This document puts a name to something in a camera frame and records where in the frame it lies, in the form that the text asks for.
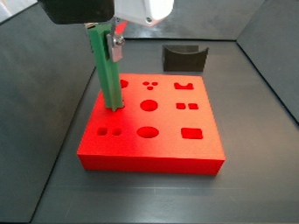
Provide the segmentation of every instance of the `rectangular hole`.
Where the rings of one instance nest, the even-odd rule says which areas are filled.
[[[181,138],[202,139],[201,129],[181,128]]]

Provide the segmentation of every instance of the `dark gray floor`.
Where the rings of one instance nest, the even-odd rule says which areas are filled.
[[[297,222],[299,129],[233,42],[126,41],[122,73],[160,73],[162,44],[209,48],[204,81],[226,162],[216,177],[83,171],[93,75],[33,222]]]
[[[94,68],[82,25],[38,5],[0,25],[0,222],[27,222]]]
[[[268,0],[237,38],[299,122],[299,1]]]
[[[127,23],[133,39],[233,39],[265,0],[173,0],[170,15],[153,27]]]

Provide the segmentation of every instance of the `small square hole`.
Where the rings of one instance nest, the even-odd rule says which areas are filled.
[[[198,109],[197,103],[189,103],[188,107],[189,107],[189,109]]]
[[[176,103],[176,108],[177,108],[177,109],[185,109],[185,105],[184,105],[184,103],[177,102],[177,103]]]

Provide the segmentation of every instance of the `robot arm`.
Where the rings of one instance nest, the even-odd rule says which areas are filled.
[[[173,0],[114,0],[114,17],[153,26],[170,14]]]
[[[106,108],[123,107],[117,61],[122,58],[126,22],[153,26],[173,9],[173,0],[37,0],[54,24],[85,24]]]

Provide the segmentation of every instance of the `gray wall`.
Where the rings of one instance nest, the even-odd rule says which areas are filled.
[[[94,68],[82,25],[38,5],[0,25],[0,222],[27,222]]]
[[[265,1],[237,43],[299,122],[299,1]]]
[[[174,0],[173,10],[154,27],[129,23],[126,38],[232,39],[264,0]]]

